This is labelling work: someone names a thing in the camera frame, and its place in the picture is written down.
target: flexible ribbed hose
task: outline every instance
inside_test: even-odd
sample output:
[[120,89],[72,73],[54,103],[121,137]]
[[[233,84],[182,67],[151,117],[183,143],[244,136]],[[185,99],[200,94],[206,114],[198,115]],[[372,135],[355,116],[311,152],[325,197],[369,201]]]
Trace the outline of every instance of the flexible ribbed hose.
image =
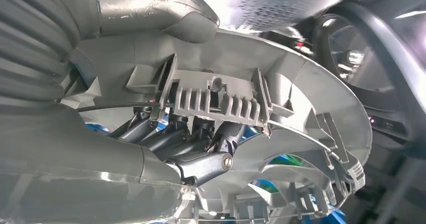
[[[75,110],[56,103],[69,55],[80,40],[150,29],[205,42],[218,27],[213,11],[202,0],[0,0],[0,6],[0,160],[141,176],[145,150],[92,133]],[[167,179],[169,168],[161,162],[157,168],[152,178]]]

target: blue component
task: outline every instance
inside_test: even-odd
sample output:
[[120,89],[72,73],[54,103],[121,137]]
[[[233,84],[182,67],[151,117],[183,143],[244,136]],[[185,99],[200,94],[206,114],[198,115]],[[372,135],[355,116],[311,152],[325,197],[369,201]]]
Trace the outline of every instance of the blue component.
[[86,124],[86,126],[90,130],[93,130],[93,131],[98,132],[100,134],[103,134],[103,135],[109,135],[110,134],[110,131],[107,128],[105,128],[104,126],[102,126],[102,125],[98,125],[98,124]]

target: metal rod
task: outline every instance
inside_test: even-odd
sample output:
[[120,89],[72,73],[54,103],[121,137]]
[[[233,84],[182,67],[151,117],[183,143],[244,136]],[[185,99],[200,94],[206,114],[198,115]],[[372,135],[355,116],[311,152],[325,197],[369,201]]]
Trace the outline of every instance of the metal rod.
[[401,200],[410,189],[414,178],[423,164],[423,160],[413,160],[409,163],[408,170],[402,175],[401,182],[388,200],[385,209],[380,214],[376,224],[387,224],[392,219],[393,214],[397,208],[400,207]]

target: grey plastic bracket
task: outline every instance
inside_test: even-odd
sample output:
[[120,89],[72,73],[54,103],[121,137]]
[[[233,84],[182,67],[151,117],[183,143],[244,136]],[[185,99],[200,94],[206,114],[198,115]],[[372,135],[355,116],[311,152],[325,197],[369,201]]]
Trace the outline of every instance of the grey plastic bracket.
[[[259,69],[254,71],[251,81],[247,81],[210,72],[178,70],[177,67],[178,58],[173,54],[163,64],[155,88],[153,82],[156,79],[139,84],[139,78],[145,73],[135,67],[126,87],[140,93],[150,93],[154,89],[152,93],[158,109],[153,109],[150,120],[157,121],[162,117],[171,85],[177,83],[173,106],[176,115],[267,126],[273,107],[266,80]],[[283,111],[285,116],[292,114],[282,109],[277,113]]]

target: silver metal surface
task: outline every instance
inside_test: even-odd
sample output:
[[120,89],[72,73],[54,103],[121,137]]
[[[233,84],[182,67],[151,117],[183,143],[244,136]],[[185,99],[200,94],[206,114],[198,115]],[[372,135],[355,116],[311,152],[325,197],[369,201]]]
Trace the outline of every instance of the silver metal surface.
[[284,29],[340,0],[205,0],[226,30],[263,32]]
[[[184,38],[191,38],[197,31],[196,25],[210,24],[203,32],[198,32],[203,41],[210,39],[219,25],[217,15],[211,8],[200,0],[98,0],[102,34],[129,33],[147,29],[165,30],[179,35],[177,30],[191,28]],[[185,25],[179,22],[187,19]]]
[[225,170],[229,170],[232,167],[232,157],[228,155],[224,156],[222,158],[222,164]]

